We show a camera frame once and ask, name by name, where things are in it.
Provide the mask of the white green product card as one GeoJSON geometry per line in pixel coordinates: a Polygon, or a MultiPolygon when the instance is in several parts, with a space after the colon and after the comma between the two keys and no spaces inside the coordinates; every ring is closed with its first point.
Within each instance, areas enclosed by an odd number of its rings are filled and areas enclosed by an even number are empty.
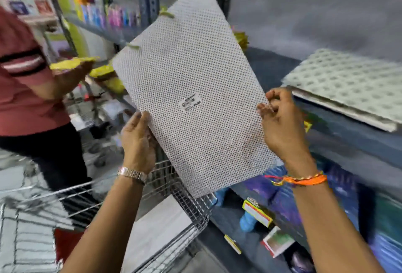
{"type": "Polygon", "coordinates": [[[277,225],[261,241],[261,245],[269,251],[274,259],[282,255],[294,243],[293,237],[281,230],[277,225]]]}

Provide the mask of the pile of yellow packets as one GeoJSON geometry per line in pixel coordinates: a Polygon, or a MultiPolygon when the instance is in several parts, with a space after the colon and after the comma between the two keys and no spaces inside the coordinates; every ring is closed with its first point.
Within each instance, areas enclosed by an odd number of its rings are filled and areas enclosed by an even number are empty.
{"type": "Polygon", "coordinates": [[[109,90],[114,93],[123,94],[126,92],[123,82],[114,71],[111,63],[93,68],[89,73],[89,76],[93,78],[97,83],[102,83],[103,85],[105,85],[109,90]]]}

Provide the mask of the yellow packet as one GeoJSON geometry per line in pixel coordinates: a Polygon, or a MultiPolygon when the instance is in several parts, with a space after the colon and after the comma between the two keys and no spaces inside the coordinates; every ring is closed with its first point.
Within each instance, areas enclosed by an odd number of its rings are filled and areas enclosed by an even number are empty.
{"type": "Polygon", "coordinates": [[[98,59],[99,57],[73,57],[72,59],[51,63],[49,68],[55,72],[70,70],[78,67],[83,62],[95,62],[98,59]]]}

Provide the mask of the person's left hand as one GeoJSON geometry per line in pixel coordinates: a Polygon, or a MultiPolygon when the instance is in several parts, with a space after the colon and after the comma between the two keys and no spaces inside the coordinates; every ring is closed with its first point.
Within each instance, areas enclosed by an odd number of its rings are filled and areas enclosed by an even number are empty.
{"type": "Polygon", "coordinates": [[[156,163],[156,145],[140,138],[141,112],[136,112],[121,131],[120,139],[124,151],[123,167],[149,174],[156,163]]]}

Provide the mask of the grey metal shelf rack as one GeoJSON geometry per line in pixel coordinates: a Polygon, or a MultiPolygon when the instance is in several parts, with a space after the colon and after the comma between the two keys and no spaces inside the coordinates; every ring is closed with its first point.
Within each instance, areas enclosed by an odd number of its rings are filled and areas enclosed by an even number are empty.
{"type": "MultiPolygon", "coordinates": [[[[156,18],[156,7],[162,2],[163,6],[171,5],[175,0],[100,0],[102,2],[124,2],[139,4],[140,13],[144,13],[144,20],[156,18]]],[[[224,14],[230,13],[234,0],[217,0],[224,14]]],[[[87,33],[97,35],[112,42],[114,50],[118,52],[123,47],[123,39],[131,40],[135,34],[124,28],[118,32],[117,28],[103,30],[79,20],[73,0],[58,0],[56,7],[60,15],[78,26],[87,33]]],[[[402,135],[392,137],[393,134],[380,131],[369,125],[359,123],[339,113],[331,112],[328,108],[321,108],[317,104],[305,100],[296,101],[308,119],[313,121],[312,133],[308,133],[314,153],[338,164],[341,168],[358,176],[368,187],[377,193],[398,202],[402,200],[402,135]]]]}

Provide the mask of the person's right hand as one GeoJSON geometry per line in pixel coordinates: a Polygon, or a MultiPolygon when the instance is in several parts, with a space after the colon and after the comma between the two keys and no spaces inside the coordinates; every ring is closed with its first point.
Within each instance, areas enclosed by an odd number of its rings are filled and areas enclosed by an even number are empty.
{"type": "Polygon", "coordinates": [[[263,120],[264,140],[289,168],[315,167],[307,140],[302,115],[295,105],[292,93],[283,87],[265,94],[268,102],[277,107],[276,120],[263,120]]]}

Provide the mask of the white flat board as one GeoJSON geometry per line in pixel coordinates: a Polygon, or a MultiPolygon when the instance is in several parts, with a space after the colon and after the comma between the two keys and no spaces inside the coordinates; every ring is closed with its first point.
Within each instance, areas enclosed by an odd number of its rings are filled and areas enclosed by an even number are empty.
{"type": "Polygon", "coordinates": [[[191,219],[172,195],[161,201],[134,223],[121,273],[134,273],[190,224],[191,219]]]}

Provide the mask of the stack of blue purple packets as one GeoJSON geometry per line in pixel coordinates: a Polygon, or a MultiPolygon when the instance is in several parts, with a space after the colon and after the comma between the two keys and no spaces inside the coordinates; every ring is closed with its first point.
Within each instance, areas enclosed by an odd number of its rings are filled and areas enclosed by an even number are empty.
{"type": "MultiPolygon", "coordinates": [[[[402,205],[377,193],[335,162],[323,157],[315,161],[318,170],[327,176],[340,206],[386,273],[402,273],[402,205]]],[[[268,209],[284,219],[289,227],[301,230],[301,217],[290,185],[275,186],[269,178],[286,173],[282,164],[244,181],[243,185],[257,193],[268,209]]]]}

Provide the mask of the person's right forearm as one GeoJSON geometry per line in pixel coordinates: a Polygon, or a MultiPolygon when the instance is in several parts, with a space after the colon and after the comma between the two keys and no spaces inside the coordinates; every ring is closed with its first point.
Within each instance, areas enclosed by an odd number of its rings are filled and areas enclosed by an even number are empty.
{"type": "Polygon", "coordinates": [[[317,273],[385,273],[315,167],[285,165],[317,273]]]}

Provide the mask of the stack of white perforated mats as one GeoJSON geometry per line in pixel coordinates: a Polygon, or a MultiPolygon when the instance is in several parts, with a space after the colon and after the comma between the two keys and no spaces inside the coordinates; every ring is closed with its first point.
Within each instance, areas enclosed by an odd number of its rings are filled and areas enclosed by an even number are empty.
{"type": "Polygon", "coordinates": [[[282,82],[300,99],[386,132],[402,130],[402,62],[321,48],[282,82]]]}

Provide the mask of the yellow shelf price label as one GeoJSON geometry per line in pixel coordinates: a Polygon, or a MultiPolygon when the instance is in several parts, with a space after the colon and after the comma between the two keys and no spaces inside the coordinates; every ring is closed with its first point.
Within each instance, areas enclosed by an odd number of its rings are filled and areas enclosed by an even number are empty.
{"type": "Polygon", "coordinates": [[[264,225],[264,227],[269,228],[273,222],[272,217],[267,213],[267,211],[260,207],[259,204],[253,202],[253,200],[246,199],[243,202],[242,208],[244,211],[249,212],[254,218],[258,220],[259,223],[264,225]]]}

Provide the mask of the white perforated mat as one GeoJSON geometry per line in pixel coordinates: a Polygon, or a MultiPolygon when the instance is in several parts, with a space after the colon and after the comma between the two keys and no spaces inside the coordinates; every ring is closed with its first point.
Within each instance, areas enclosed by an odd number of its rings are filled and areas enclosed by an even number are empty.
{"type": "Polygon", "coordinates": [[[132,102],[194,198],[263,174],[267,103],[216,0],[177,0],[112,60],[132,102]]]}

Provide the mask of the red cart seat flap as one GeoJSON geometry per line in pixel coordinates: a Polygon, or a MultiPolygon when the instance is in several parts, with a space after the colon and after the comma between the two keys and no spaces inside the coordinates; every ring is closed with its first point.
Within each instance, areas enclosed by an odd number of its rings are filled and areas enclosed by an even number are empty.
{"type": "Polygon", "coordinates": [[[83,236],[84,231],[55,228],[53,230],[56,262],[64,264],[83,236]]]}

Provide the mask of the silver wristwatch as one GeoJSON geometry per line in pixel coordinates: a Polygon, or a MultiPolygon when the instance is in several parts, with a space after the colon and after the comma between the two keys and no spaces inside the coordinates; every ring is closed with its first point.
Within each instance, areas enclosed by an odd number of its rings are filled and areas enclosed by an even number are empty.
{"type": "Polygon", "coordinates": [[[148,178],[148,174],[144,173],[144,172],[139,172],[135,169],[131,169],[128,167],[121,167],[119,168],[117,174],[119,176],[124,176],[127,178],[131,178],[133,180],[135,180],[136,182],[140,183],[141,185],[145,186],[146,185],[146,181],[148,178]]]}

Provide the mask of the person's left forearm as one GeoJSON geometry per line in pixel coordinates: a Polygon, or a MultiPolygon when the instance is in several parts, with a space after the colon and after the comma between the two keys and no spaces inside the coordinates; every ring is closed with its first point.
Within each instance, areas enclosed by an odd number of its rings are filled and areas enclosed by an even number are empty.
{"type": "Polygon", "coordinates": [[[118,175],[59,273],[120,273],[144,182],[118,175]]]}

